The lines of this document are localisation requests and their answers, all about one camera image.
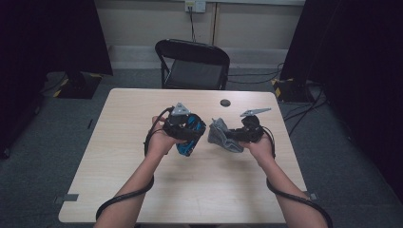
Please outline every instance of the forearm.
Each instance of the forearm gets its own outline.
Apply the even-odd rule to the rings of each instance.
[[[308,199],[287,177],[273,158],[266,158],[264,161],[260,161],[259,165],[273,187],[281,192]],[[276,197],[289,227],[327,227],[325,219],[316,209],[278,195]]]
[[[161,159],[162,156],[146,156],[116,196],[146,187],[151,181]],[[142,208],[144,197],[145,194],[142,194],[109,205],[98,218],[95,227],[133,227]]]

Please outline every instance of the wooden table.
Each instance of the wooden table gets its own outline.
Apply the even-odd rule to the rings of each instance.
[[[221,100],[231,105],[224,107]],[[229,128],[242,127],[247,109],[271,107],[258,114],[276,140],[276,160],[305,191],[305,183],[274,94],[269,92],[116,88],[111,90],[86,148],[59,220],[95,222],[98,207],[112,198],[144,158],[144,139],[152,116],[183,103],[207,128],[190,157],[174,146],[155,173],[140,223],[279,223],[284,217],[265,175],[247,149],[229,152],[207,141],[212,118]]]

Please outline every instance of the chair backrest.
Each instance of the chair backrest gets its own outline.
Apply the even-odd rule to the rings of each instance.
[[[161,40],[155,46],[155,50],[162,63],[165,58],[182,60],[187,62],[205,63],[229,67],[228,55],[219,47],[190,41],[166,39]]]

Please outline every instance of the chair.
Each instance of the chair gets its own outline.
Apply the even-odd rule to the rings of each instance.
[[[219,47],[166,39],[155,50],[161,60],[163,88],[225,89],[230,60]],[[169,59],[173,60],[171,68],[165,61]]]

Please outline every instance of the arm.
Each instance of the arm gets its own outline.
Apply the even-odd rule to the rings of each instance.
[[[240,142],[240,145],[249,149],[259,166],[263,169],[267,179],[275,188],[281,192],[308,199],[276,163],[272,156],[272,147],[267,135],[263,135],[257,143]],[[276,197],[289,227],[327,227],[323,216],[314,208],[281,196]]]
[[[153,117],[152,122],[154,123],[156,120],[157,117]],[[157,123],[153,130],[158,131],[151,137],[147,155],[115,197],[147,186],[163,156],[168,153],[175,143],[181,143],[167,136],[161,129],[162,126]],[[142,194],[138,197],[109,205],[100,215],[94,227],[134,227],[142,208],[144,197],[145,194]]]

